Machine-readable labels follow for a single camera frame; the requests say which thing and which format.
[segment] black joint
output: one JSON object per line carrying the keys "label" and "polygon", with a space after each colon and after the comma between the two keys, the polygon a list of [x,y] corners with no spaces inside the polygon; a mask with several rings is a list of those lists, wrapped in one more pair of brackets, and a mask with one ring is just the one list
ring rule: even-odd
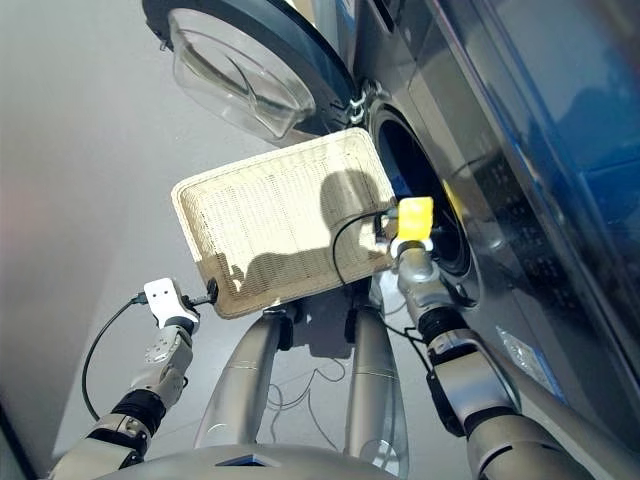
{"label": "black joint", "polygon": [[207,282],[207,294],[209,295],[209,303],[211,305],[215,305],[218,301],[218,282],[216,279],[211,277]]}
{"label": "black joint", "polygon": [[402,242],[400,245],[398,245],[397,256],[400,257],[400,255],[402,255],[402,252],[409,250],[410,248],[419,248],[421,250],[426,250],[422,242],[419,242],[417,240],[407,240],[406,242]]}
{"label": "black joint", "polygon": [[504,415],[517,415],[516,411],[510,407],[493,407],[486,410],[480,410],[479,412],[472,413],[464,421],[464,431],[467,434],[467,438],[471,436],[473,431],[481,423],[491,420],[492,418],[502,417]]}
{"label": "black joint", "polygon": [[288,317],[280,319],[280,339],[278,340],[278,350],[289,351],[293,346],[293,320]]}
{"label": "black joint", "polygon": [[155,434],[160,426],[160,421],[167,413],[162,399],[149,390],[134,390],[127,393],[118,402],[111,413],[128,415],[141,421],[151,435]]}
{"label": "black joint", "polygon": [[427,375],[427,384],[429,385],[429,390],[431,390],[431,398],[436,406],[438,417],[440,417],[440,421],[442,422],[442,425],[444,425],[444,428],[447,432],[455,435],[456,437],[464,437],[462,425],[460,424],[458,417],[456,417],[456,414],[449,403],[449,399],[444,393],[442,385],[440,385],[438,377],[436,377],[436,374],[433,371]]}
{"label": "black joint", "polygon": [[189,320],[186,317],[171,317],[164,324],[165,327],[170,327],[172,325],[177,325],[178,327],[184,328],[189,335],[193,335],[193,330],[195,328],[195,323]]}
{"label": "black joint", "polygon": [[112,445],[120,445],[121,447],[134,450],[139,457],[143,457],[149,446],[149,439],[144,432],[138,432],[135,437],[130,437],[122,432],[114,432],[106,428],[98,428],[92,431],[87,438],[100,440],[101,442],[110,443]]}
{"label": "black joint", "polygon": [[445,332],[462,328],[469,328],[469,326],[462,315],[451,307],[429,310],[418,320],[418,331],[427,345]]}
{"label": "black joint", "polygon": [[347,313],[347,320],[344,323],[344,339],[349,344],[356,343],[356,319],[358,318],[358,310],[352,308]]}
{"label": "black joint", "polygon": [[131,452],[127,458],[124,459],[124,462],[120,465],[119,470],[123,468],[131,467],[133,465],[138,465],[139,463],[144,462],[144,457],[137,452]]}

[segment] washing machine door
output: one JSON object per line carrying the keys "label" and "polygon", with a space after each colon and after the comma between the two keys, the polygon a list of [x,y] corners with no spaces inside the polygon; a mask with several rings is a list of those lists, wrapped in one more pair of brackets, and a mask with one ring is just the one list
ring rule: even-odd
{"label": "washing machine door", "polygon": [[198,103],[278,143],[292,129],[341,130],[355,86],[329,43],[285,0],[143,0],[174,52],[174,76]]}

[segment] wire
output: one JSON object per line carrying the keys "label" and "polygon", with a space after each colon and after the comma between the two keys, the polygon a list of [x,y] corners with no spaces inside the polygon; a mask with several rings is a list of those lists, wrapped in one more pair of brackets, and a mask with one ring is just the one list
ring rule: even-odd
{"label": "wire", "polygon": [[322,430],[322,427],[318,423],[318,419],[316,418],[315,414],[313,413],[313,408],[311,408],[311,390],[309,390],[309,393],[307,394],[307,406],[309,407],[309,414],[311,414],[311,419],[313,420],[314,425],[316,426],[316,428],[320,432],[320,435],[322,435],[322,438],[324,438],[327,441],[327,443],[329,445],[331,445],[333,447],[333,449],[337,452],[338,451],[338,447],[336,447],[336,444],[331,441],[331,439],[327,436],[326,433],[324,433],[324,430]]}
{"label": "wire", "polygon": [[136,303],[142,303],[140,301],[140,295],[138,297],[134,297],[125,303],[120,310],[118,310],[108,321],[104,324],[104,326],[100,329],[96,337],[93,339],[93,343],[91,347],[89,347],[89,351],[87,352],[87,356],[84,359],[84,365],[82,366],[82,399],[84,400],[84,404],[87,407],[87,410],[93,417],[95,421],[98,421],[100,417],[96,412],[95,408],[93,408],[93,404],[91,403],[91,399],[89,398],[89,393],[87,391],[87,372],[89,371],[89,364],[91,363],[91,357],[93,356],[93,352],[95,351],[100,339],[105,334],[105,332],[109,329],[109,327],[115,322],[120,315],[122,315],[131,305]]}
{"label": "wire", "polygon": [[336,271],[336,275],[338,275],[338,278],[340,279],[340,283],[343,286],[345,286],[347,282],[345,282],[344,277],[340,273],[340,269],[338,268],[338,261],[336,260],[336,244],[338,243],[338,239],[340,238],[340,235],[342,234],[342,232],[344,232],[347,228],[349,228],[351,225],[356,223],[358,220],[362,220],[369,217],[375,217],[377,215],[383,215],[385,213],[386,213],[386,210],[379,210],[377,212],[369,212],[369,213],[363,213],[361,215],[358,215],[357,217],[352,218],[343,226],[341,226],[340,229],[337,231],[336,236],[333,237],[333,242],[331,244],[331,259],[333,261],[333,269]]}
{"label": "wire", "polygon": [[311,376],[309,377],[309,381],[307,382],[307,385],[302,390],[302,393],[298,395],[294,400],[291,400],[289,402],[284,401],[284,396],[282,395],[282,390],[280,389],[279,386],[273,383],[269,384],[269,388],[273,388],[278,394],[278,402],[274,402],[267,396],[267,407],[270,410],[273,410],[276,412],[273,419],[271,420],[271,425],[269,426],[269,432],[271,433],[271,438],[273,440],[273,443],[277,443],[275,425],[276,425],[276,421],[278,420],[278,417],[280,417],[280,414],[284,411],[291,410],[292,408],[297,407],[302,403],[302,401],[305,398],[307,398],[309,414],[311,415],[311,419],[313,420],[313,423],[318,429],[318,432],[320,432],[320,435],[322,435],[322,437],[329,443],[329,445],[331,445],[336,451],[338,450],[335,443],[333,443],[331,439],[327,436],[327,434],[324,432],[324,430],[322,430],[322,427],[318,423],[318,419],[316,418],[315,414],[313,413],[313,409],[311,408],[311,384],[313,383],[313,379],[315,378],[316,375],[320,375],[326,381],[331,383],[337,383],[347,375],[347,370],[342,363],[337,361],[335,358],[332,358],[331,360],[340,367],[340,369],[342,370],[342,373],[337,378],[331,378],[325,373],[323,373],[322,370],[320,370],[319,368],[314,368],[313,372],[311,372]]}
{"label": "wire", "polygon": [[[407,333],[409,330],[415,330],[415,329],[416,329],[416,327],[405,327],[404,333]],[[429,364],[427,363],[427,360],[424,358],[424,355],[422,354],[422,352],[420,351],[420,349],[416,345],[415,337],[411,337],[411,338],[407,337],[407,338],[409,339],[409,343],[411,344],[413,349],[418,354],[418,357],[420,357],[420,361],[422,362],[422,365],[424,365],[425,370],[428,373],[431,373],[431,367],[429,366]]]}

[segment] cable connector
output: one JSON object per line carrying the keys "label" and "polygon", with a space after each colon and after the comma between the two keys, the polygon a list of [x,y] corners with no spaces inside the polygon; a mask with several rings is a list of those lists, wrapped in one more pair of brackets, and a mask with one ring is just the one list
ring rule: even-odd
{"label": "cable connector", "polygon": [[148,305],[147,295],[144,292],[138,292],[138,294],[131,299],[131,303],[134,305]]}

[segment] black cable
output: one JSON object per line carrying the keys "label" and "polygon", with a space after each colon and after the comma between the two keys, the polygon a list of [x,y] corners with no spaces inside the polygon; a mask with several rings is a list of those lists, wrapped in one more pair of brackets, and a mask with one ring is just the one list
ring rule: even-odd
{"label": "black cable", "polygon": [[413,349],[416,351],[416,353],[418,354],[418,357],[420,357],[420,361],[422,362],[422,365],[424,365],[425,370],[428,373],[431,373],[431,368],[429,367],[429,364],[427,363],[427,360],[424,358],[424,355],[422,355],[422,352],[420,351],[420,349],[418,348],[418,346],[416,345],[416,338],[415,337],[411,337],[407,332],[409,330],[415,330],[416,327],[405,327],[404,329],[404,333],[407,334],[407,338],[409,339],[409,343],[411,344],[411,346],[413,347]]}
{"label": "black cable", "polygon": [[[333,242],[331,244],[331,259],[333,260],[333,268],[336,271],[336,275],[338,275],[338,278],[340,279],[340,283],[343,286],[346,286],[347,283],[344,281],[344,278],[342,277],[342,274],[340,273],[340,269],[338,268],[338,262],[336,260],[336,245],[338,243],[338,239],[340,238],[340,235],[342,234],[342,232],[344,232],[347,228],[349,228],[351,225],[356,223],[358,220],[362,220],[362,219],[368,218],[368,217],[375,217],[375,216],[378,216],[378,215],[384,215],[385,213],[387,213],[386,210],[379,210],[377,212],[369,212],[369,213],[363,213],[361,215],[358,215],[357,217],[352,218],[347,223],[345,223],[342,227],[340,227],[340,229],[336,232],[335,237],[333,237]],[[426,368],[427,372],[431,371],[431,369],[429,368],[429,365],[427,364],[427,361],[425,360],[424,356],[422,355],[422,352],[420,352],[420,350],[416,346],[416,343],[424,343],[424,340],[422,340],[421,338],[417,338],[417,337],[414,337],[412,335],[409,335],[407,333],[409,330],[415,330],[415,327],[406,327],[404,329],[404,332],[401,332],[400,330],[392,327],[387,322],[385,322],[384,319],[381,318],[380,321],[387,328],[387,330],[390,330],[393,333],[395,333],[396,335],[399,335],[399,336],[404,337],[407,340],[409,340],[409,343],[411,344],[413,349],[416,351],[416,353],[420,357],[420,361],[422,362],[422,364]]]}
{"label": "black cable", "polygon": [[349,228],[351,225],[356,223],[358,220],[362,220],[364,218],[369,218],[369,217],[375,217],[377,215],[384,215],[385,213],[386,213],[386,210],[379,210],[377,212],[369,212],[369,213],[363,213],[361,215],[358,215],[357,217],[352,218],[343,226],[341,226],[338,232],[336,233],[336,236],[333,237],[333,243],[331,244],[331,259],[333,260],[333,269],[336,271],[336,275],[338,275],[338,278],[340,279],[340,283],[343,286],[346,285],[347,282],[344,281],[344,277],[342,276],[342,274],[340,273],[340,269],[338,268],[338,261],[336,260],[336,244],[338,243],[338,239],[340,238],[340,235],[342,234],[342,232],[344,232],[347,228]]}
{"label": "black cable", "polygon": [[82,399],[84,400],[84,404],[87,407],[87,410],[93,417],[95,421],[98,421],[100,417],[96,412],[95,408],[93,408],[93,404],[91,403],[91,399],[89,399],[89,393],[87,392],[87,372],[89,371],[89,364],[91,363],[91,357],[93,356],[93,352],[95,351],[100,339],[105,334],[105,332],[109,329],[109,327],[115,322],[120,315],[122,315],[125,310],[127,310],[131,305],[136,303],[144,303],[146,300],[142,299],[143,297],[139,294],[137,297],[132,298],[127,303],[125,303],[120,310],[118,310],[108,321],[104,324],[104,326],[98,332],[98,335],[93,339],[93,343],[91,347],[89,347],[89,351],[87,352],[87,356],[84,359],[84,365],[82,366]]}

